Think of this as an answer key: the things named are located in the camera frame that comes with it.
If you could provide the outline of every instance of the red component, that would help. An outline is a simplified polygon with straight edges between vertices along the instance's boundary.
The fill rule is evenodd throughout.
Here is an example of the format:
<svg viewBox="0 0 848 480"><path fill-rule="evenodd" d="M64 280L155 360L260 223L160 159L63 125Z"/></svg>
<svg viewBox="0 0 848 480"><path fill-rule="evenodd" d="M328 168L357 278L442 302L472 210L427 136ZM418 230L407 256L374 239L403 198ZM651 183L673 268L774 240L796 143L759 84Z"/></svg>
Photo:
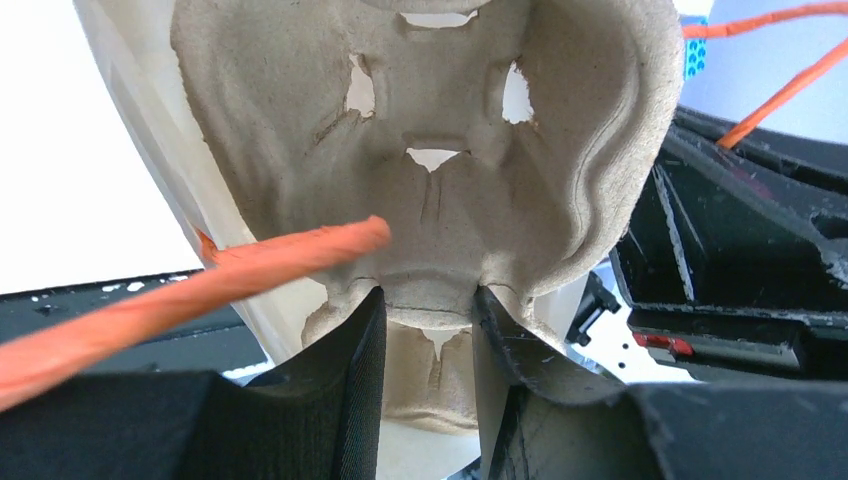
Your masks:
<svg viewBox="0 0 848 480"><path fill-rule="evenodd" d="M694 355L692 345L679 338L666 337L663 335L645 335L644 333L633 333L633 339L640 347L665 348L677 355Z"/></svg>

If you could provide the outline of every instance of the white surface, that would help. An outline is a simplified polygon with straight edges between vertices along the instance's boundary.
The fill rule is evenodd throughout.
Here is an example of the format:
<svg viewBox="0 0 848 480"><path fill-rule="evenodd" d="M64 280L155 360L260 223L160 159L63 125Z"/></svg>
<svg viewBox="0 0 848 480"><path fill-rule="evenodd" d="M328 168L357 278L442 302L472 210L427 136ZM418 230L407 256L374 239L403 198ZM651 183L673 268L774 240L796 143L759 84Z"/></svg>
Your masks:
<svg viewBox="0 0 848 480"><path fill-rule="evenodd" d="M71 2L4 2L0 58L0 294L199 268Z"/></svg>
<svg viewBox="0 0 848 480"><path fill-rule="evenodd" d="M725 23L808 0L717 0L710 23ZM686 82L680 103L739 121L848 36L848 16L798 19L707 40L706 68ZM836 65L760 125L816 140L848 143L848 61Z"/></svg>
<svg viewBox="0 0 848 480"><path fill-rule="evenodd" d="M443 435L385 421L377 448L377 480L445 478L480 456L477 436Z"/></svg>
<svg viewBox="0 0 848 480"><path fill-rule="evenodd" d="M674 6L681 15L693 17L709 16L714 3L714 0L674 0Z"/></svg>
<svg viewBox="0 0 848 480"><path fill-rule="evenodd" d="M594 360L625 383L693 382L686 370L658 365L647 349L636 345L627 328L630 308L621 298L609 262L599 265L595 273L616 296L621 309L601 315L586 332L592 341L585 347L574 345L574 351Z"/></svg>

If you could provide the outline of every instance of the black machine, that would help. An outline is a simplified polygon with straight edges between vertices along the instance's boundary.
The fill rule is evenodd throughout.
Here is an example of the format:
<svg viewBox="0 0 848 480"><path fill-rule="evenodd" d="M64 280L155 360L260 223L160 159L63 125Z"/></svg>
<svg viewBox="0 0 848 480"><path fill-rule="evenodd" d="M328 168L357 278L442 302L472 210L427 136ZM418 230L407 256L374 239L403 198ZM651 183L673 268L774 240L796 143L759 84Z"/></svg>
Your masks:
<svg viewBox="0 0 848 480"><path fill-rule="evenodd" d="M596 375L481 287L482 458L468 478L845 478L848 147L758 131L728 152L714 145L727 128L678 110L610 254L637 343L709 383ZM120 295L87 285L0 297L0 341ZM591 342L600 312L619 308L596 278L583 300L572 343ZM385 340L375 289L339 328L240 387L214 370L264 355L231 309L207 315L0 414L0 479L373 478Z"/></svg>

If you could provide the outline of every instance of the blue object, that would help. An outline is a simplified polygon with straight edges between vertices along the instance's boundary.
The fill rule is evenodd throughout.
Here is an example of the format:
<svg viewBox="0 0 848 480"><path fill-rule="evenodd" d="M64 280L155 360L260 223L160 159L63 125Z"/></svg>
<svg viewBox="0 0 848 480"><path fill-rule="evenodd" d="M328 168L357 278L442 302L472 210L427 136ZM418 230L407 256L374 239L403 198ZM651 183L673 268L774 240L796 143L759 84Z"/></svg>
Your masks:
<svg viewBox="0 0 848 480"><path fill-rule="evenodd" d="M707 17L681 17L680 24L686 25L708 25ZM703 38L686 40L686 50L683 53L686 58L683 61L683 79L689 80L704 69L707 60L707 41Z"/></svg>

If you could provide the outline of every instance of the orange cord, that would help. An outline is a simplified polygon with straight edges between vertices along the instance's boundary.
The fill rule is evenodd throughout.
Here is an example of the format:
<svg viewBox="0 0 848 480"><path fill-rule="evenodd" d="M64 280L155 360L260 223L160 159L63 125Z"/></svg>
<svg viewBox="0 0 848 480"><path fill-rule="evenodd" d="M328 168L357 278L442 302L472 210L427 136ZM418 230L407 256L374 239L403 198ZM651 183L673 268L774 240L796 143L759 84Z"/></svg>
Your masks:
<svg viewBox="0 0 848 480"><path fill-rule="evenodd" d="M218 267L0 345L0 412L120 350L228 303L351 262L390 238L378 217L222 251L203 235L204 254Z"/></svg>
<svg viewBox="0 0 848 480"><path fill-rule="evenodd" d="M731 22L723 25L687 25L683 27L684 38L723 38L750 32L766 25L772 25L795 18L813 15L848 15L848 2L827 2L804 5L787 10L760 15L758 17ZM772 112L783 106L798 92L827 73L834 65L848 57L848 39L837 45L813 66L796 75L792 81L780 89L754 113L745 117L717 142L720 146L731 149L754 131L757 126Z"/></svg>

